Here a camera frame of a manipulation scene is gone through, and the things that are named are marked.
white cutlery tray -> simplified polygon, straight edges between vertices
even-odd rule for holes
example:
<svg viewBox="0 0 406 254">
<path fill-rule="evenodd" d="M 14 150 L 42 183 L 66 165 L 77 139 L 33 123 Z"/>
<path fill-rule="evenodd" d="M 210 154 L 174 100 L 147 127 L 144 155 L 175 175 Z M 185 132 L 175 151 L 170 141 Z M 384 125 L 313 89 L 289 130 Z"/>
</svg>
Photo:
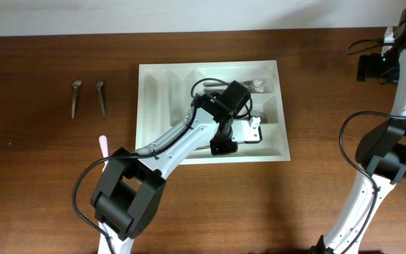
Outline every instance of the white cutlery tray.
<svg viewBox="0 0 406 254">
<path fill-rule="evenodd" d="M 258 144 L 239 144 L 239 150 L 230 155 L 215 157 L 210 149 L 196 150 L 181 164 L 290 160 L 276 61 L 141 64 L 136 149 L 152 143 L 184 118 L 192 101 L 190 88 L 202 78 L 228 83 L 263 79 L 265 92 L 252 93 L 252 115 L 263 118 L 263 140 Z M 194 92 L 202 94 L 203 89 L 200 83 Z"/>
</svg>

fork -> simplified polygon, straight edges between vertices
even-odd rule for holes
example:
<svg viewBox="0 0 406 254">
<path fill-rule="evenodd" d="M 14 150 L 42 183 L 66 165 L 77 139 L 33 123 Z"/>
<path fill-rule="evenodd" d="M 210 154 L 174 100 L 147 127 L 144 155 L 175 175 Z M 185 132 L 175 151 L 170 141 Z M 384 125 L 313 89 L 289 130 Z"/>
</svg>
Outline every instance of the fork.
<svg viewBox="0 0 406 254">
<path fill-rule="evenodd" d="M 246 88 L 253 88 L 253 87 L 259 87 L 264 84 L 264 80 L 262 78 L 256 79 L 256 80 L 247 80 L 247 81 L 242 81 L 240 82 L 241 85 L 245 86 Z M 219 87 L 222 86 L 222 83 L 218 82 L 204 82 L 203 86 L 204 87 Z"/>
</svg>

wooden table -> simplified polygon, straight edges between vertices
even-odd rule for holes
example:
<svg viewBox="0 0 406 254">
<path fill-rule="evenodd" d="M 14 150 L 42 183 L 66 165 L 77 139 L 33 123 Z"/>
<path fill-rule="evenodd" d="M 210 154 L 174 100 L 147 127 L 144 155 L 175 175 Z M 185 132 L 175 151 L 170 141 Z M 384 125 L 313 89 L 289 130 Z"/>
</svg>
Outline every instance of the wooden table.
<svg viewBox="0 0 406 254">
<path fill-rule="evenodd" d="M 134 253 L 285 253 L 316 244 L 333 225 L 355 170 L 338 132 L 351 113 L 390 111 L 395 87 L 355 81 L 349 43 L 384 28 L 0 38 L 0 253 L 96 253 L 99 234 L 71 207 L 81 171 L 133 150 L 139 64 L 277 60 L 290 162 L 179 166 Z M 71 83 L 81 79 L 75 119 Z M 95 84 L 104 79 L 106 113 Z M 359 139 L 383 119 L 354 120 Z M 79 206 L 93 217 L 94 170 Z M 362 250 L 406 253 L 406 179 L 382 204 Z"/>
</svg>

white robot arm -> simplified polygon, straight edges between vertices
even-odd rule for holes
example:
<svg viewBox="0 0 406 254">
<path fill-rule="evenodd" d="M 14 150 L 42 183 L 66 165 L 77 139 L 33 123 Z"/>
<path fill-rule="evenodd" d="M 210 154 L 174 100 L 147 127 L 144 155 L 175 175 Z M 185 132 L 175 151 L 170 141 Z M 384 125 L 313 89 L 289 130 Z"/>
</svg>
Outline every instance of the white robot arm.
<svg viewBox="0 0 406 254">
<path fill-rule="evenodd" d="M 133 239 L 156 214 L 166 179 L 196 148 L 210 144 L 213 155 L 225 155 L 236 152 L 238 143 L 262 140 L 259 117 L 236 119 L 249 99 L 235 81 L 221 95 L 197 95 L 183 121 L 163 136 L 132 155 L 123 148 L 112 155 L 91 199 L 99 228 L 111 238 L 101 235 L 98 254 L 130 253 Z M 140 189 L 123 177 L 139 181 Z"/>
<path fill-rule="evenodd" d="M 392 47 L 384 46 L 382 55 L 372 54 L 360 58 L 358 80 L 383 78 L 380 72 L 396 70 L 398 88 L 391 115 L 406 116 L 406 10 L 402 13 L 396 33 L 388 28 L 384 42 L 386 45 L 391 43 Z M 334 226 L 326 235 L 321 236 L 310 253 L 358 254 L 363 234 L 379 205 L 396 183 L 406 177 L 406 145 L 398 143 L 402 138 L 406 138 L 406 120 L 393 119 L 363 137 L 357 149 L 356 160 L 360 169 L 365 169 L 357 172 L 353 187 Z M 363 173 L 374 180 L 379 191 L 376 191 L 371 179 Z"/>
</svg>

white wall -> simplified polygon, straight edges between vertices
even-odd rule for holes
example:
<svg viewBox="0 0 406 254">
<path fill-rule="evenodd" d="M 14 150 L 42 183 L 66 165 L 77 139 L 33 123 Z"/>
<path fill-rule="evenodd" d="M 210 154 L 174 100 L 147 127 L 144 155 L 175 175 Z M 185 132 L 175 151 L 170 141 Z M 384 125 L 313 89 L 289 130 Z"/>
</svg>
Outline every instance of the white wall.
<svg viewBox="0 0 406 254">
<path fill-rule="evenodd" d="M 0 35 L 397 25 L 406 0 L 0 0 Z"/>
</svg>

